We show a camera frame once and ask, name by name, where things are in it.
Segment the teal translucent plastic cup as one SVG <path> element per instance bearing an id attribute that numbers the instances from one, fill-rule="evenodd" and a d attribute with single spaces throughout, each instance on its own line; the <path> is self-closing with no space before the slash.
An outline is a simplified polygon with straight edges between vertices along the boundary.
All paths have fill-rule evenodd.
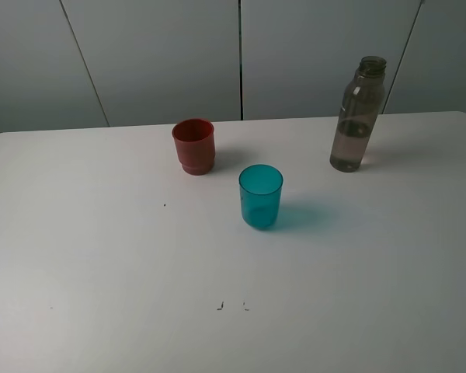
<path id="1" fill-rule="evenodd" d="M 283 187 L 281 172 L 265 164 L 251 165 L 240 173 L 238 184 L 244 222 L 256 229 L 274 225 Z"/>

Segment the smoky grey water bottle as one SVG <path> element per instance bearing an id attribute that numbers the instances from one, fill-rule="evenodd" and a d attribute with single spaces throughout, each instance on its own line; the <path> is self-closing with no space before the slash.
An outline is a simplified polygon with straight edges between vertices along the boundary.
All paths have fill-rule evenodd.
<path id="1" fill-rule="evenodd" d="M 341 172 L 360 168 L 385 96 L 386 66 L 381 57 L 362 58 L 345 89 L 329 158 L 332 167 Z"/>

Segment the red plastic cup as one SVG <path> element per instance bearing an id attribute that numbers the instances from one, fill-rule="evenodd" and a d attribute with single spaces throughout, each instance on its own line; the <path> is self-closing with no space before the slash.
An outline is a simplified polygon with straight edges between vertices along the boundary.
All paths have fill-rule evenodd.
<path id="1" fill-rule="evenodd" d="M 178 160 L 193 176 L 209 173 L 215 162 L 214 126 L 209 120 L 184 120 L 172 129 Z"/>

